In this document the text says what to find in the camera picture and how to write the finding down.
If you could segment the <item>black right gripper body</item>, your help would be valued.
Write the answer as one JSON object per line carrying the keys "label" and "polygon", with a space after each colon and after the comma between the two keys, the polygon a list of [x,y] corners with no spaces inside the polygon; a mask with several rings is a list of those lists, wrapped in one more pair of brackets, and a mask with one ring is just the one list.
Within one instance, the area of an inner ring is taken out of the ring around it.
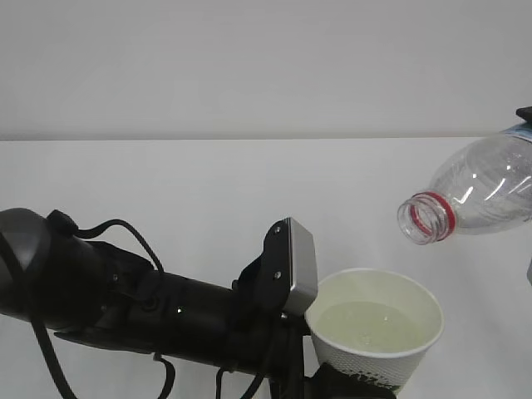
{"label": "black right gripper body", "polygon": [[[531,106],[518,108],[515,111],[515,114],[520,119],[528,123],[529,125],[532,123],[532,107]],[[529,283],[532,284],[532,262],[530,262],[526,276],[527,276]]]}

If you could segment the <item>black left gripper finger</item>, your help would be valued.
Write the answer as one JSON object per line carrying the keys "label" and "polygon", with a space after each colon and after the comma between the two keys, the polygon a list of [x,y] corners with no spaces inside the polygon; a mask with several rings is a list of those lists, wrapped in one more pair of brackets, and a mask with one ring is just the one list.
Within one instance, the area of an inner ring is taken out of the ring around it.
{"label": "black left gripper finger", "polygon": [[305,377],[303,398],[306,399],[396,399],[393,391],[358,381],[327,363],[311,376]]}

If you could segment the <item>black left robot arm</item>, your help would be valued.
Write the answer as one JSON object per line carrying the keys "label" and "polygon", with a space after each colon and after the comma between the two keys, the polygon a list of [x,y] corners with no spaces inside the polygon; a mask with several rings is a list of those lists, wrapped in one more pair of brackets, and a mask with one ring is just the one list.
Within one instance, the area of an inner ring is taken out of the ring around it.
{"label": "black left robot arm", "polygon": [[101,240],[111,219],[81,229],[59,210],[1,213],[1,312],[32,325],[57,390],[73,397],[52,337],[109,351],[151,355],[165,366],[162,397],[175,383],[172,358],[268,382],[273,398],[393,398],[396,387],[325,362],[304,373],[307,309],[318,295],[312,234],[293,218],[266,233],[261,254],[228,288],[168,273],[145,256]]}

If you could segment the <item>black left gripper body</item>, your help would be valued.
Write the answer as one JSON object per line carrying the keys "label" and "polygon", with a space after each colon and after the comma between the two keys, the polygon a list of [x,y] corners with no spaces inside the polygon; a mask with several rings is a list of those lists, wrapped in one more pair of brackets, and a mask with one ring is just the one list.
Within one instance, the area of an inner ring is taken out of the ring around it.
{"label": "black left gripper body", "polygon": [[224,333],[226,371],[253,376],[243,398],[252,397],[263,380],[272,398],[306,398],[303,338],[310,334],[303,314],[318,286],[292,284],[285,273],[242,273],[233,281]]}

